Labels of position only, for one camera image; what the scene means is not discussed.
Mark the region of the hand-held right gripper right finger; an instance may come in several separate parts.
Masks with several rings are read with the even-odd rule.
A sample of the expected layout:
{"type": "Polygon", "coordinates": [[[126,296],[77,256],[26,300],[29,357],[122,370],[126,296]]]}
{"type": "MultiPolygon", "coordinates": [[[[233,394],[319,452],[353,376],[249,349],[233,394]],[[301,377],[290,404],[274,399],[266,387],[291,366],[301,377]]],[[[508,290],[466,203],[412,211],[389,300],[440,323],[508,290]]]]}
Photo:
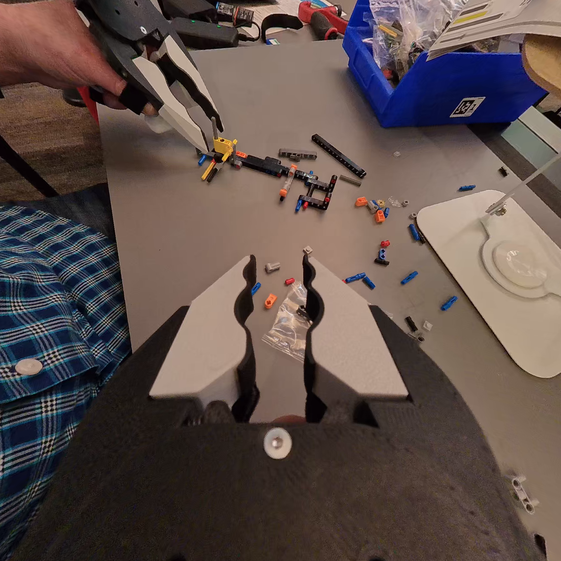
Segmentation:
{"type": "Polygon", "coordinates": [[[407,402],[409,392],[368,301],[317,258],[304,256],[311,325],[306,333],[305,417],[318,423],[336,406],[350,419],[373,401],[407,402]]]}

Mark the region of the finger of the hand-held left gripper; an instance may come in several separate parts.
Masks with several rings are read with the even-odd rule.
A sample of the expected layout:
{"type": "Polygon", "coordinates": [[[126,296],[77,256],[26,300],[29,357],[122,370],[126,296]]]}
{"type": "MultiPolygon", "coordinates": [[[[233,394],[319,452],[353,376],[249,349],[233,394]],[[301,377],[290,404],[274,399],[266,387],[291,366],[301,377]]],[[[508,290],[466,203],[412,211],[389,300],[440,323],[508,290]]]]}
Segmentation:
{"type": "Polygon", "coordinates": [[[189,52],[179,37],[168,35],[151,53],[151,62],[164,74],[173,96],[186,110],[199,107],[223,132],[221,116],[189,52]]]}
{"type": "MultiPolygon", "coordinates": [[[[190,117],[179,98],[172,93],[172,90],[167,85],[163,71],[155,63],[150,62],[144,57],[136,57],[132,60],[132,63],[140,71],[141,75],[148,79],[149,85],[163,102],[163,105],[158,110],[158,115],[194,147],[207,152],[209,148],[202,130],[190,117]]],[[[193,61],[185,56],[180,56],[179,63],[179,66],[172,63],[172,69],[180,70],[180,74],[186,75],[188,78],[187,82],[195,86],[195,93],[202,94],[204,102],[210,102],[211,98],[209,97],[208,89],[193,61]]]]}

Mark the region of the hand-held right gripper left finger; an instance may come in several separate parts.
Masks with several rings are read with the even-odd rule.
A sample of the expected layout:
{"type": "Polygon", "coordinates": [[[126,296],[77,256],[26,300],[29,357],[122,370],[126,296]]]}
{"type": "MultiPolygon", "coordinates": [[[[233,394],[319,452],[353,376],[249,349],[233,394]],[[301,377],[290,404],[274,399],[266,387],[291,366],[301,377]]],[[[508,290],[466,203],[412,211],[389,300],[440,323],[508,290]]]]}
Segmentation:
{"type": "Polygon", "coordinates": [[[202,408],[222,401],[236,421],[250,420],[260,396],[246,326],[254,311],[255,284],[256,258],[248,255],[192,301],[150,389],[151,398],[186,398],[202,408]]]}

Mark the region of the black yellow lego assembly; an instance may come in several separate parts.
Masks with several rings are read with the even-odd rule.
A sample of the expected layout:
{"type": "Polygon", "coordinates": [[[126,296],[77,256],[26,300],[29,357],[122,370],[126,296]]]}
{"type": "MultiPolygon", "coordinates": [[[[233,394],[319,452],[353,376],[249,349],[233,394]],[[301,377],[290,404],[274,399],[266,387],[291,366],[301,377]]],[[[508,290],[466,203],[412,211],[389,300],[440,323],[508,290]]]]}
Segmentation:
{"type": "Polygon", "coordinates": [[[307,208],[326,211],[330,206],[338,176],[333,175],[328,183],[320,181],[312,173],[304,173],[297,165],[286,167],[279,159],[271,157],[258,158],[253,155],[237,151],[237,140],[228,140],[218,135],[218,125],[215,117],[211,118],[213,129],[213,151],[203,153],[199,165],[209,162],[201,176],[201,180],[211,183],[224,164],[229,163],[235,169],[247,168],[252,171],[266,174],[271,177],[284,178],[284,184],[279,190],[279,202],[286,200],[292,183],[295,180],[303,181],[307,191],[299,195],[295,213],[307,208]]]}

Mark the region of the lego instruction booklet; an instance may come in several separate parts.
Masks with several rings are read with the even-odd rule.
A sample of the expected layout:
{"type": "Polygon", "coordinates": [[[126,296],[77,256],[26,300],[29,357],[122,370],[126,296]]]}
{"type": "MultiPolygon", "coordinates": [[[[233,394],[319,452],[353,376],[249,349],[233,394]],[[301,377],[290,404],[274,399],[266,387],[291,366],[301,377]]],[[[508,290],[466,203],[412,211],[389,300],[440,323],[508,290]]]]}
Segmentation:
{"type": "Polygon", "coordinates": [[[560,37],[560,1],[468,1],[428,50],[427,60],[513,34],[560,37]]]}

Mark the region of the scattered small loose lego pieces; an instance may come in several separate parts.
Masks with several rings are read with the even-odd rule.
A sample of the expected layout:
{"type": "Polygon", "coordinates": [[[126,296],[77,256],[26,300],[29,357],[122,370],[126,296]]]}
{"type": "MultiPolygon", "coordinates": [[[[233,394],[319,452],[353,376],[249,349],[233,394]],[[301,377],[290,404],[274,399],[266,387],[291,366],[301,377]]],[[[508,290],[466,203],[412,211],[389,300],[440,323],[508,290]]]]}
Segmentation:
{"type": "Polygon", "coordinates": [[[279,159],[282,165],[297,165],[328,183],[338,176],[332,200],[326,211],[307,208],[295,213],[299,195],[307,191],[295,180],[284,202],[279,190],[284,178],[244,170],[251,186],[258,281],[263,284],[254,297],[256,317],[250,321],[256,340],[269,331],[289,285],[284,278],[302,279],[302,257],[317,257],[368,302],[378,305],[399,322],[413,316],[423,319],[441,314],[440,306],[462,293],[457,283],[438,264],[417,219],[411,213],[422,207],[462,197],[469,191],[458,189],[477,185],[482,190],[489,179],[501,181],[496,171],[503,163],[481,142],[391,146],[389,150],[368,149],[350,158],[366,171],[364,179],[349,172],[318,146],[316,160],[298,163],[279,159]],[[340,179],[340,174],[362,181],[360,187],[340,179]],[[380,209],[375,200],[382,199],[380,209]]]}

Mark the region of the long black lego beam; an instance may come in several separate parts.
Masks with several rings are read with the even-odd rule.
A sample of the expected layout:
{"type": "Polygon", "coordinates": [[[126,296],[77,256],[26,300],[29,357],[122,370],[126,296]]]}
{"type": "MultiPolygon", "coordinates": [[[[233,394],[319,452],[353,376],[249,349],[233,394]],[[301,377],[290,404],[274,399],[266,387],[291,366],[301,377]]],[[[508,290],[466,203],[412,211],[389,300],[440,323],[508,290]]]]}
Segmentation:
{"type": "Polygon", "coordinates": [[[325,151],[332,158],[334,158],[338,163],[344,166],[349,172],[360,179],[364,179],[366,176],[366,171],[359,165],[355,164],[351,159],[345,156],[340,150],[335,148],[331,143],[326,141],[323,137],[318,134],[313,134],[311,136],[311,141],[316,144],[321,150],[325,151]]]}

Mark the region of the short white lego beam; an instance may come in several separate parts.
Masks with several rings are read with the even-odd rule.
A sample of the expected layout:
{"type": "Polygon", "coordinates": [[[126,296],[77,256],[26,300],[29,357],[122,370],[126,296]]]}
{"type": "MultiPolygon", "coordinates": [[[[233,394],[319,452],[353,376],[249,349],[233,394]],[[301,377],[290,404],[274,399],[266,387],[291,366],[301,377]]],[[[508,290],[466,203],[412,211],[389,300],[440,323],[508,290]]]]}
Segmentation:
{"type": "Polygon", "coordinates": [[[523,508],[525,512],[530,515],[534,515],[540,501],[527,492],[524,486],[527,481],[527,477],[524,474],[515,474],[511,475],[509,479],[515,500],[520,504],[521,508],[523,508]]]}

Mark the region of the person's left hand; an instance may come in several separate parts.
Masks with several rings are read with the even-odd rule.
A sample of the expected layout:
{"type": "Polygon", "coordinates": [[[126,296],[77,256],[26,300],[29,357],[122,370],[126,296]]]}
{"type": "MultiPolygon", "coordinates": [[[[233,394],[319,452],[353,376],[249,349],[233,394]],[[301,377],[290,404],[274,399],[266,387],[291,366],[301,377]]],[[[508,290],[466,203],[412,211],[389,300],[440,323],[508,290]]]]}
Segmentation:
{"type": "Polygon", "coordinates": [[[1,4],[1,87],[37,82],[55,89],[102,88],[103,103],[127,82],[110,66],[72,1],[1,4]]]}

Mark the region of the black power brick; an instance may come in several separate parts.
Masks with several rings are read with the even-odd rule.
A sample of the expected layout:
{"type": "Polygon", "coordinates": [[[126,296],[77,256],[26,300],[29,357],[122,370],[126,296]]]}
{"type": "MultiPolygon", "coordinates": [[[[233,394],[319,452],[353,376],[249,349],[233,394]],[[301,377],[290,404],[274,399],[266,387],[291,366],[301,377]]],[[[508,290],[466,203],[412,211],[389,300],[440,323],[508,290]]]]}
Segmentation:
{"type": "Polygon", "coordinates": [[[174,18],[170,23],[186,48],[198,50],[235,48],[240,41],[237,29],[231,26],[190,18],[174,18]]]}

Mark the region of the black device with antenna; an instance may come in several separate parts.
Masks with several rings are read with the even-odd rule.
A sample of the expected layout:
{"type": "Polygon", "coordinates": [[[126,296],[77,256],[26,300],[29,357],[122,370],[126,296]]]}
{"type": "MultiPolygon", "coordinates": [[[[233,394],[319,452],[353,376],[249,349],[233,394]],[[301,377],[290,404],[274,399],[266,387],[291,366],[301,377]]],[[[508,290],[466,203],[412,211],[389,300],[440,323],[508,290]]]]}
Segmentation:
{"type": "Polygon", "coordinates": [[[167,20],[189,18],[196,21],[218,23],[218,13],[209,1],[158,1],[167,20]]]}

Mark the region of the small clear zip bag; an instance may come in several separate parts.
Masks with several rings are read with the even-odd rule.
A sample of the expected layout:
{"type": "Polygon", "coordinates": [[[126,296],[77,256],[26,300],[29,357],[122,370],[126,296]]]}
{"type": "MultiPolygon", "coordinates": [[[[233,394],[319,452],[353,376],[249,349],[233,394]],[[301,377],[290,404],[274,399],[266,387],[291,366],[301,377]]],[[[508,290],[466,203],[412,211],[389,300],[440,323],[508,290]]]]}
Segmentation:
{"type": "Polygon", "coordinates": [[[301,281],[290,284],[272,327],[262,336],[264,343],[300,362],[305,358],[306,335],[312,324],[306,311],[306,297],[307,290],[301,281]]]}

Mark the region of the paper sheet with blue header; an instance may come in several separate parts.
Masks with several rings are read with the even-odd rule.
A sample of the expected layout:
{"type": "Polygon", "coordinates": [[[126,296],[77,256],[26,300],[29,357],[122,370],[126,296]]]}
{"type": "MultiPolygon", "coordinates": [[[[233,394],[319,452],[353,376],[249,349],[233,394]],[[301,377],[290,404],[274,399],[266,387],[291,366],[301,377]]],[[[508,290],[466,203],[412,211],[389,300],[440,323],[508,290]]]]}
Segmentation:
{"type": "MultiPolygon", "coordinates": [[[[298,7],[301,1],[248,1],[245,7],[255,12],[254,21],[262,27],[263,19],[273,13],[286,13],[297,16],[298,7]]],[[[348,19],[350,13],[344,9],[342,1],[312,1],[314,6],[326,7],[333,4],[341,6],[342,17],[348,19]]]]}

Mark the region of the blue plaid shirt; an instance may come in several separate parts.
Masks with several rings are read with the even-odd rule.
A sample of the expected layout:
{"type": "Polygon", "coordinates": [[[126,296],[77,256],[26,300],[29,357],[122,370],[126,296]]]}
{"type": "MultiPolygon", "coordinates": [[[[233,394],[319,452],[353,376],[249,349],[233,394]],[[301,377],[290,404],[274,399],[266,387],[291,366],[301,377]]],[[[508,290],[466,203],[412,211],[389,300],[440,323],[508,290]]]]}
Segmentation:
{"type": "Polygon", "coordinates": [[[2,205],[1,560],[130,353],[116,243],[79,221],[2,205]]]}

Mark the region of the bunch of clear parts bags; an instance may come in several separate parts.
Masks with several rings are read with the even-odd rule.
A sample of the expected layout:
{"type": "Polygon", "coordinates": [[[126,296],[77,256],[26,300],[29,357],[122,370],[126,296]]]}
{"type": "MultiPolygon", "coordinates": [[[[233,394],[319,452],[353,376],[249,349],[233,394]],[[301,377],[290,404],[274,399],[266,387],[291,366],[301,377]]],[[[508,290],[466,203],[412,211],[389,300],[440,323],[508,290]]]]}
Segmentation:
{"type": "Polygon", "coordinates": [[[418,56],[429,50],[467,1],[369,1],[363,20],[373,59],[396,87],[418,56]]]}

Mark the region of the blue plastic parts bin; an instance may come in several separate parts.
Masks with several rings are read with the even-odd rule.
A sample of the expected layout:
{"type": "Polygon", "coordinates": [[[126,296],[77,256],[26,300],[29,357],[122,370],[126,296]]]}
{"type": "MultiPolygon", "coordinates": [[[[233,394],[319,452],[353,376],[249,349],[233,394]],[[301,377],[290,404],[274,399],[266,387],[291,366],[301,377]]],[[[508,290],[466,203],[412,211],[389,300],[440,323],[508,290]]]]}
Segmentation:
{"type": "Polygon", "coordinates": [[[512,122],[546,95],[526,74],[520,53],[452,52],[427,61],[424,52],[392,87],[363,42],[367,12],[368,2],[357,1],[342,46],[384,128],[512,122]]]}

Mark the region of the white base plate with dome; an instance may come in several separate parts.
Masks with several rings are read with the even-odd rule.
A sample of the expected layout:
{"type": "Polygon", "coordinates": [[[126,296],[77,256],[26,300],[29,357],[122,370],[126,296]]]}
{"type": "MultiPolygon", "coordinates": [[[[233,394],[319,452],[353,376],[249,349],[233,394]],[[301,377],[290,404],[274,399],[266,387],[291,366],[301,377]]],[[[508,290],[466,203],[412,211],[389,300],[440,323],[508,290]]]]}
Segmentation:
{"type": "Polygon", "coordinates": [[[422,208],[417,224],[515,363],[538,378],[560,374],[560,247],[503,193],[422,208]]]}

